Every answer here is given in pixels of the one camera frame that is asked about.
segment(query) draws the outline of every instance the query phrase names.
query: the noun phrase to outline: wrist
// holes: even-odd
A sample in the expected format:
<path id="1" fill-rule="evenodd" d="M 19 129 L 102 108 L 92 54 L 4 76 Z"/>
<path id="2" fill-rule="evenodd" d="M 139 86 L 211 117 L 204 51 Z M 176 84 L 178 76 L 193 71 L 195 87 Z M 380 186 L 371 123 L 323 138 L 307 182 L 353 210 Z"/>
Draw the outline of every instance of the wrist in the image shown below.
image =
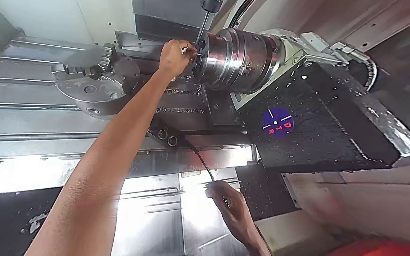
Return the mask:
<path id="1" fill-rule="evenodd" d="M 173 73 L 173 71 L 168 67 L 159 67 L 159 69 L 156 71 L 156 73 L 162 75 L 165 78 L 169 78 L 170 80 L 172 80 L 176 76 Z"/>
<path id="2" fill-rule="evenodd" d="M 271 253 L 265 244 L 265 241 L 260 238 L 257 241 L 244 244 L 250 256 L 270 256 Z"/>

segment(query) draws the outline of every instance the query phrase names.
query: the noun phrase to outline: blue circular sticker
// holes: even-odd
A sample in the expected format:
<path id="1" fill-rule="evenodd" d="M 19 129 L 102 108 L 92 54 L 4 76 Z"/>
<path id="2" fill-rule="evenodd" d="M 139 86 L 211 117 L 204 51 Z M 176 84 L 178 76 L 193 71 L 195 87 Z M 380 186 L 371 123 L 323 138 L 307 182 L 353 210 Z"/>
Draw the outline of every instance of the blue circular sticker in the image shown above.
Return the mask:
<path id="1" fill-rule="evenodd" d="M 269 135 L 282 137 L 293 131 L 293 117 L 282 108 L 269 108 L 262 116 L 262 129 Z"/>

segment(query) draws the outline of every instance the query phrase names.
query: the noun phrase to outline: round fitting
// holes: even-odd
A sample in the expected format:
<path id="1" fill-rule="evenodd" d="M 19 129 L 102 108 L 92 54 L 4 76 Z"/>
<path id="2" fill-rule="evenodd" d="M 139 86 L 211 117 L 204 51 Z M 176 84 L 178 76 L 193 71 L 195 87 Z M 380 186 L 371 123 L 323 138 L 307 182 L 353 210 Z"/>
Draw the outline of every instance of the round fitting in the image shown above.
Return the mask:
<path id="1" fill-rule="evenodd" d="M 210 89 L 251 94 L 284 65 L 286 49 L 276 36 L 226 28 L 207 33 L 197 46 L 193 74 Z"/>
<path id="2" fill-rule="evenodd" d="M 87 108 L 87 110 L 88 110 L 90 113 L 99 114 L 99 110 L 97 110 L 97 109 L 95 109 L 95 108 Z"/>
<path id="3" fill-rule="evenodd" d="M 170 147 L 174 147 L 178 144 L 178 139 L 175 136 L 168 137 L 167 144 Z"/>
<path id="4" fill-rule="evenodd" d="M 158 131 L 158 138 L 159 139 L 167 139 L 167 137 L 168 137 L 168 132 L 166 130 Z"/>

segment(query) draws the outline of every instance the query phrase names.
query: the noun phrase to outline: human arm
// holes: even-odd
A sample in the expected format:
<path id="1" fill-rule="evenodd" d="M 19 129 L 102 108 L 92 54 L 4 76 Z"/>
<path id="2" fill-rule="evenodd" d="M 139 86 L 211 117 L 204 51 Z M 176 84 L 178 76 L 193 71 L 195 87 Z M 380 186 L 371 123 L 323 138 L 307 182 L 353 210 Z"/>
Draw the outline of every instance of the human arm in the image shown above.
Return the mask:
<path id="1" fill-rule="evenodd" d="M 189 50 L 185 55 L 183 47 Z M 164 45 L 158 71 L 82 157 L 26 256 L 110 255 L 117 203 L 131 162 L 164 90 L 195 53 L 186 41 Z"/>
<path id="2" fill-rule="evenodd" d="M 205 194 L 212 198 L 222 214 L 225 224 L 235 238 L 248 250 L 251 256 L 270 256 L 265 241 L 252 221 L 243 195 L 225 181 L 219 180 L 206 185 Z"/>

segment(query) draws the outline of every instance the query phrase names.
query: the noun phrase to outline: red object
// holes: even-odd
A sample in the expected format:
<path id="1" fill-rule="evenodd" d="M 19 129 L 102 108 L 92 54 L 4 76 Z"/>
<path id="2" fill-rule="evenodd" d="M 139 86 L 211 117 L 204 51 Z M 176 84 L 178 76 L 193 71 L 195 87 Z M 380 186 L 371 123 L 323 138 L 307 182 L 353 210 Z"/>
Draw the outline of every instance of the red object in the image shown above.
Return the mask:
<path id="1" fill-rule="evenodd" d="M 410 256 L 410 243 L 384 238 L 357 241 L 338 248 L 327 256 Z"/>

